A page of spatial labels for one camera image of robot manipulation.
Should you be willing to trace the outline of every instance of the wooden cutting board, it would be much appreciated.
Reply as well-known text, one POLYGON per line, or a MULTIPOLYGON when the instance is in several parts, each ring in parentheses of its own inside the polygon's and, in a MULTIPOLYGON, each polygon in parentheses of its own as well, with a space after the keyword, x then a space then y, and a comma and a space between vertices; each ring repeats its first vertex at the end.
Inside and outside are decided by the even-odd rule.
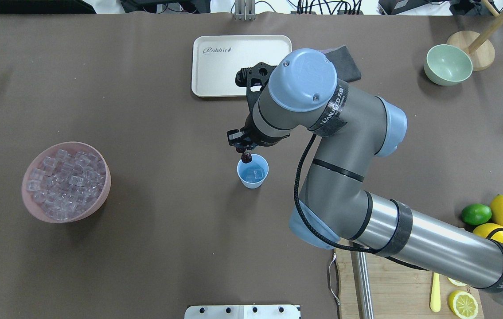
MULTIPOLYGON (((448 307, 448 295, 455 290, 471 293, 478 301, 477 319, 484 319, 478 289, 457 287, 440 275, 441 309, 434 313, 430 310, 430 289, 432 272, 414 270, 398 265, 385 258, 365 254, 367 271, 373 302, 373 314, 376 319, 458 319, 448 307)), ((356 285, 352 269, 351 252, 336 249, 336 266, 340 280, 340 317, 341 319, 358 319, 356 285)))

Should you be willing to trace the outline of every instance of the yellow knife handle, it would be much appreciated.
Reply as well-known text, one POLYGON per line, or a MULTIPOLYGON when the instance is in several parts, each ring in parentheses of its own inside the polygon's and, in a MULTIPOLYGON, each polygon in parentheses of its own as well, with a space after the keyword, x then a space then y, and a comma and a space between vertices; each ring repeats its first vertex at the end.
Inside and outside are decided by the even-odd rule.
POLYGON ((430 290, 430 310, 434 312, 440 311, 440 281, 439 275, 433 272, 432 289, 430 290))

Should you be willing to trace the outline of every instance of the white tray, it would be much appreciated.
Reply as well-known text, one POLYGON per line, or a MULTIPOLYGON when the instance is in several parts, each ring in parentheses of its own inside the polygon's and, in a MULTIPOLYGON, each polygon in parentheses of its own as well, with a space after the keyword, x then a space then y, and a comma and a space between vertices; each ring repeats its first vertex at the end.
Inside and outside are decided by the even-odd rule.
POLYGON ((192 92, 199 97, 244 97, 235 74, 259 62, 277 65, 292 51, 284 35, 201 36, 192 47, 192 92))

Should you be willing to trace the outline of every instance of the green bowl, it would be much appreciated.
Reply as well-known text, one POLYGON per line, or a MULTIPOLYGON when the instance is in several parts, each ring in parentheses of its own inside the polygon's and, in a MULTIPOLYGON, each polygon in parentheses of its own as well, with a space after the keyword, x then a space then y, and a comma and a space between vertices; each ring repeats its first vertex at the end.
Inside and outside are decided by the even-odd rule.
POLYGON ((435 45, 427 53, 425 74, 438 85, 455 85, 470 77, 472 60, 454 45, 435 45))

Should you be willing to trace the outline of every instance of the bowl of ice cubes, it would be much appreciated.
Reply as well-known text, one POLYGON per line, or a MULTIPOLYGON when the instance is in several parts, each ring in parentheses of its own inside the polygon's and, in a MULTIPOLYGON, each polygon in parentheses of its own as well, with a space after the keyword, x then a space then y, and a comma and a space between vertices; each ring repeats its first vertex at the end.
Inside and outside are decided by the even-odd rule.
POLYGON ((110 186, 107 163, 97 149, 65 142, 31 162, 21 194, 27 210, 43 222, 74 222, 98 210, 110 186))

